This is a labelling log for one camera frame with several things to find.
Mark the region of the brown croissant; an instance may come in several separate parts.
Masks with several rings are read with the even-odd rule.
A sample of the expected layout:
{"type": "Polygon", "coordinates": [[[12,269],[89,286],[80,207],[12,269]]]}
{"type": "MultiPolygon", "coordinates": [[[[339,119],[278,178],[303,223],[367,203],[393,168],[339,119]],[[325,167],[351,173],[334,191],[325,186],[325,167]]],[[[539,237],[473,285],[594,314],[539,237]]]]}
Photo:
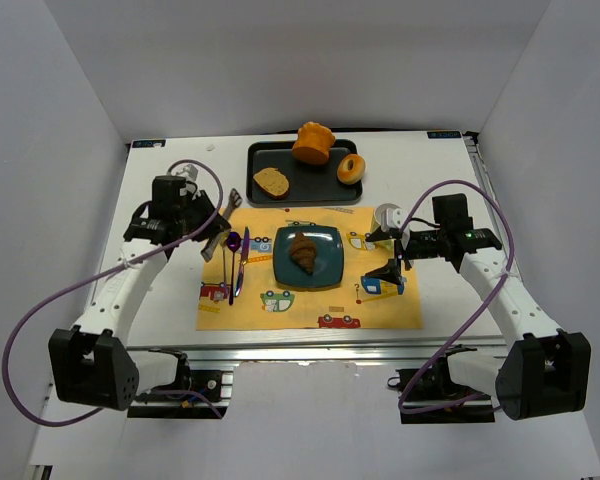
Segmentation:
{"type": "Polygon", "coordinates": [[[302,231],[294,234],[289,247],[289,256],[291,260],[305,273],[312,275],[317,257],[316,244],[306,236],[302,231]]]}

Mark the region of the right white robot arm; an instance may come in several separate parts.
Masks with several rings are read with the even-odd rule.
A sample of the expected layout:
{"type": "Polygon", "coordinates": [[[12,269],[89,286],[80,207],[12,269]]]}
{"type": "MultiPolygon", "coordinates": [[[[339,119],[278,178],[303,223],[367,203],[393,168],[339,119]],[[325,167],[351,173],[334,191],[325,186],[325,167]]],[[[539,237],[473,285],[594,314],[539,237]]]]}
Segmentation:
{"type": "Polygon", "coordinates": [[[436,386],[456,391],[466,387],[471,399],[495,399],[512,420],[580,411],[585,406],[591,346],[580,333],[565,331],[548,316],[513,276],[502,243],[488,228],[477,229],[465,195],[437,196],[432,201],[431,229],[411,231],[407,212],[397,206],[379,207],[368,239],[389,240],[394,255],[368,272],[369,278],[401,284],[403,269],[420,259],[443,258],[475,290],[498,326],[507,355],[497,359],[454,341],[414,374],[401,396],[415,388],[436,386]]]}

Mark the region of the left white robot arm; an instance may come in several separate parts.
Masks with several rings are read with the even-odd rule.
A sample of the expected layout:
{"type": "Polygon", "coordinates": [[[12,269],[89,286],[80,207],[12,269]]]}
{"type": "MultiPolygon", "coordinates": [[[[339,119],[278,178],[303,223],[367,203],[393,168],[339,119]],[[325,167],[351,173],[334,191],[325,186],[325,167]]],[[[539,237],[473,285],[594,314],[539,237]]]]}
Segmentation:
{"type": "Polygon", "coordinates": [[[173,253],[173,242],[201,228],[214,207],[188,174],[161,175],[152,198],[136,209],[123,235],[117,261],[98,295],[70,329],[57,329],[49,343],[60,400],[124,411],[153,389],[175,392],[190,384],[182,353],[131,353],[132,323],[153,280],[173,253]]]}

